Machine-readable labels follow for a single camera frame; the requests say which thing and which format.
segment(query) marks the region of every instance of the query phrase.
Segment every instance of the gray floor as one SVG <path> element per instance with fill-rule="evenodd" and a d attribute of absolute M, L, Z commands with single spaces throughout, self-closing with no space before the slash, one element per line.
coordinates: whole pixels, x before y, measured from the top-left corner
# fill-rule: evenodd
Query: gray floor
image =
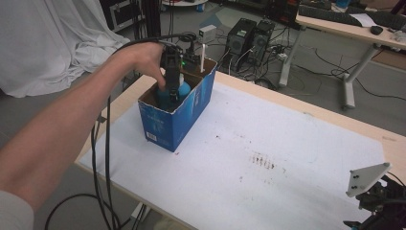
<path fill-rule="evenodd" d="M 204 12 L 196 12 L 193 8 L 174 8 L 173 10 L 175 33 L 185 31 L 197 33 L 200 26 L 215 24 L 218 27 L 218 35 L 227 35 L 231 29 L 229 24 L 232 24 L 233 21 L 237 22 L 242 15 L 247 15 L 243 14 L 243 12 L 236 15 L 215 15 L 216 12 L 223 10 L 223 8 L 220 8 L 216 4 L 207 4 Z M 258 21 L 260 20 L 260 15 L 251 16 Z M 169 27 L 168 11 L 161 14 L 161 21 L 162 34 L 165 35 L 168 33 Z M 280 33 L 282 28 L 283 26 L 279 25 L 274 35 Z M 132 30 L 131 28 L 126 28 L 118 32 L 118 34 L 132 37 Z M 276 41 L 272 44 L 282 43 L 286 45 L 287 40 L 294 40 L 296 34 L 296 31 L 290 30 L 290 36 L 288 36 L 286 30 L 283 36 L 275 39 Z M 318 42 L 328 43 L 328 41 L 324 40 Z M 224 53 L 224 46 L 221 45 L 224 43 L 225 39 L 223 38 L 211 42 L 211 46 L 208 49 L 208 58 L 219 60 Z M 318 49 L 317 52 L 324 59 L 345 68 L 352 66 L 358 61 L 356 58 L 337 56 L 335 53 L 323 49 Z M 356 82 L 354 84 L 356 108 L 343 110 L 341 107 L 343 102 L 341 80 L 334 77 L 311 74 L 298 66 L 318 73 L 330 73 L 336 67 L 320 60 L 315 55 L 315 48 L 307 46 L 299 48 L 294 59 L 294 64 L 290 72 L 288 85 L 285 88 L 279 89 L 280 93 L 406 136 L 405 101 L 375 97 L 367 93 Z M 282 63 L 278 60 L 269 63 L 266 78 L 274 82 L 274 84 L 278 82 L 281 66 Z M 404 90 L 406 83 L 405 71 L 371 62 L 360 74 L 359 79 L 368 90 L 375 94 L 406 98 L 406 91 Z M 118 87 L 114 92 L 114 97 L 117 97 L 121 90 L 122 88 Z M 0 147 L 10 140 L 14 133 L 24 126 L 36 112 L 54 100 L 58 95 L 60 93 L 24 99 L 0 95 Z M 34 229 L 43 229 L 46 217 L 48 217 L 52 208 L 63 198 L 77 193 L 93 193 L 93 182 L 90 173 L 73 165 L 63 177 L 60 186 L 36 214 Z M 116 189 L 113 190 L 113 199 L 114 208 L 122 221 L 129 218 L 138 203 L 137 200 Z M 152 229 L 154 223 L 161 217 L 160 214 L 151 212 L 139 229 Z M 125 229 L 131 229 L 132 223 L 133 221 Z M 106 229 L 106 227 L 103 224 L 97 202 L 91 198 L 81 197 L 68 201 L 57 210 L 51 221 L 50 229 Z"/>

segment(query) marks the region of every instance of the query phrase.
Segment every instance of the sleeve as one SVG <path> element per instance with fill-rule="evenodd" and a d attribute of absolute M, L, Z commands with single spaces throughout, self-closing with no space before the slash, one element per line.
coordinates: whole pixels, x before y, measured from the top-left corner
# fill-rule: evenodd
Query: sleeve
<path fill-rule="evenodd" d="M 17 195 L 0 191 L 0 226 L 4 230 L 32 230 L 33 208 Z"/>

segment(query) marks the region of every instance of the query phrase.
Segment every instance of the mouse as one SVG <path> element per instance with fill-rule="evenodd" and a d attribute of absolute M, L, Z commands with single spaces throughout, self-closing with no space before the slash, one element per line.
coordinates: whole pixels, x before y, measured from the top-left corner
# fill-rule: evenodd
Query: mouse
<path fill-rule="evenodd" d="M 379 26 L 371 26 L 371 33 L 373 35 L 380 35 L 383 32 L 382 27 Z"/>

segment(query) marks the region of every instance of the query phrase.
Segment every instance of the person's arm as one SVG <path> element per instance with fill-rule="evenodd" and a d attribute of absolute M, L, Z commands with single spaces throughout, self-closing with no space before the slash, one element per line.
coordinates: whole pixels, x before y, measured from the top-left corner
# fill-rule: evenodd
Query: person's arm
<path fill-rule="evenodd" d="M 37 210 L 77 158 L 110 92 L 126 73 L 135 69 L 165 88 L 161 55 L 157 43 L 122 49 L 37 114 L 0 149 L 0 191 L 20 196 Z"/>

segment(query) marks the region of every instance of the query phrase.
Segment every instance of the cardboard box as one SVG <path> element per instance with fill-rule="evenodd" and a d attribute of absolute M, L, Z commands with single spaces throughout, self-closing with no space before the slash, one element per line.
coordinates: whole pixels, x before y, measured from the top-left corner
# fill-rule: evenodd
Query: cardboard box
<path fill-rule="evenodd" d="M 176 151 L 194 122 L 205 109 L 212 96 L 216 62 L 205 59 L 204 72 L 186 72 L 185 82 L 191 93 L 173 112 L 158 108 L 157 90 L 154 84 L 138 100 L 144 133 L 148 141 L 170 151 Z"/>

